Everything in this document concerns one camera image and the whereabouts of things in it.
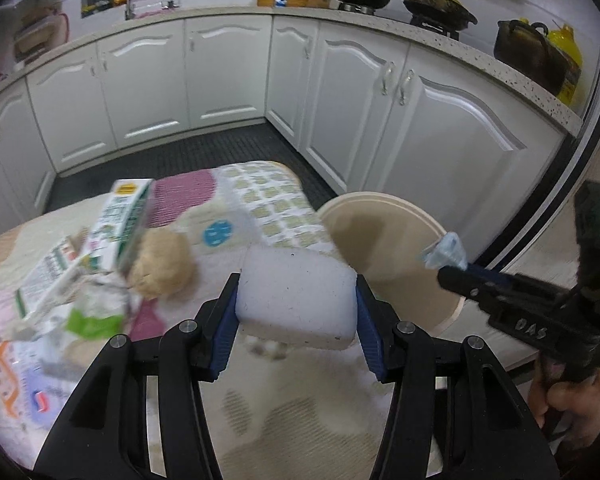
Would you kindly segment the person's right hand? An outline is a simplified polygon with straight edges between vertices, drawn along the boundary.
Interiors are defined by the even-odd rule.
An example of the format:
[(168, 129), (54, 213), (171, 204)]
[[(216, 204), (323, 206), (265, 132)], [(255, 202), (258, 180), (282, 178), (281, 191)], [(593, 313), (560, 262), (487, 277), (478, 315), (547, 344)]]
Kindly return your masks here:
[(570, 450), (600, 448), (600, 368), (580, 384), (556, 382), (547, 389), (543, 386), (541, 360), (536, 359), (528, 404), (540, 427), (544, 426), (550, 408), (572, 417), (571, 430), (562, 440)]

